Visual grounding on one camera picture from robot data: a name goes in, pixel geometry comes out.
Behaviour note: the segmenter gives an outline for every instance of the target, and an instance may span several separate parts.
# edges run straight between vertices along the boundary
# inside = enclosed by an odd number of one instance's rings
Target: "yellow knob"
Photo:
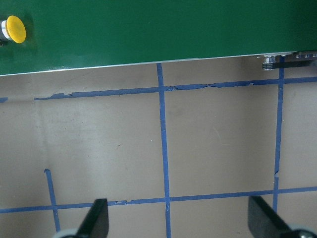
[[[9,37],[16,43],[22,43],[26,38],[26,30],[23,22],[17,16],[10,16],[6,21],[6,31]]]

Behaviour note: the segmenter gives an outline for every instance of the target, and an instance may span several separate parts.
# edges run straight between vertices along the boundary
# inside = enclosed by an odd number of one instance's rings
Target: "blue grid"
[[[157,64],[157,73],[158,73],[158,87],[118,89],[118,90],[106,90],[106,91],[94,91],[94,92],[74,92],[69,95],[54,94],[48,98],[34,98],[34,100],[36,101],[36,100],[52,100],[52,99],[63,99],[63,98],[82,98],[82,97],[98,97],[98,96],[125,95],[125,94],[159,93],[162,160],[163,160],[163,172],[164,172],[164,197],[150,198],[150,199],[137,199],[137,200],[131,200],[131,201],[126,201],[126,200],[109,201],[108,206],[146,204],[146,203],[165,203],[166,237],[171,238],[171,220],[170,220],[170,203],[171,202],[230,198],[230,197],[247,197],[247,196],[257,196],[257,195],[260,196],[260,195],[271,194],[273,195],[273,208],[276,211],[279,194],[317,191],[317,186],[289,188],[289,189],[278,188],[278,181],[279,181],[278,173],[279,173],[281,133],[282,133],[283,86],[284,84],[291,84],[291,83],[317,82],[317,77],[284,78],[284,69],[280,69],[278,79],[249,80],[249,81],[224,82],[224,83],[214,83],[214,84],[190,84],[190,85],[164,86],[163,69],[160,63]],[[207,87],[227,88],[227,87],[242,87],[242,86],[249,86],[249,85],[255,85],[255,86],[256,85],[278,85],[274,186],[272,190],[171,197],[169,193],[169,177],[168,177],[168,152],[167,152],[165,96],[164,96],[165,92],[170,92],[175,90],[194,90],[194,89],[202,89]],[[0,98],[0,103],[4,103],[7,100],[8,98]],[[33,206],[33,207],[0,209],[0,214],[52,210],[54,215],[55,228],[56,228],[56,231],[59,231],[60,224],[59,224],[59,218],[58,218],[58,210],[91,207],[92,203],[58,205],[56,202],[55,194],[54,194],[53,179],[52,179],[51,172],[48,169],[45,169],[44,172],[47,176],[51,206]]]

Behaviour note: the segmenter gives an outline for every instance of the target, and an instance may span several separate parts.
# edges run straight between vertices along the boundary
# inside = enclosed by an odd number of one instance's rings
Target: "yellow cap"
[[[16,43],[22,43],[26,38],[23,22],[17,16],[10,16],[6,21],[6,31],[10,38]]]

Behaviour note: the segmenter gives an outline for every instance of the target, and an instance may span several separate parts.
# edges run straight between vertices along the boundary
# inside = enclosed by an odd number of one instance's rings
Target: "green board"
[[[317,49],[316,0],[2,0],[0,75]]]

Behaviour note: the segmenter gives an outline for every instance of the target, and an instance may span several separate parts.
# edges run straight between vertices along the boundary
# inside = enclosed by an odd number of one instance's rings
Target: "cylindrical object with yellow cap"
[[[17,16],[10,16],[1,21],[0,41],[14,41],[22,43],[26,38],[26,30],[23,22]]]

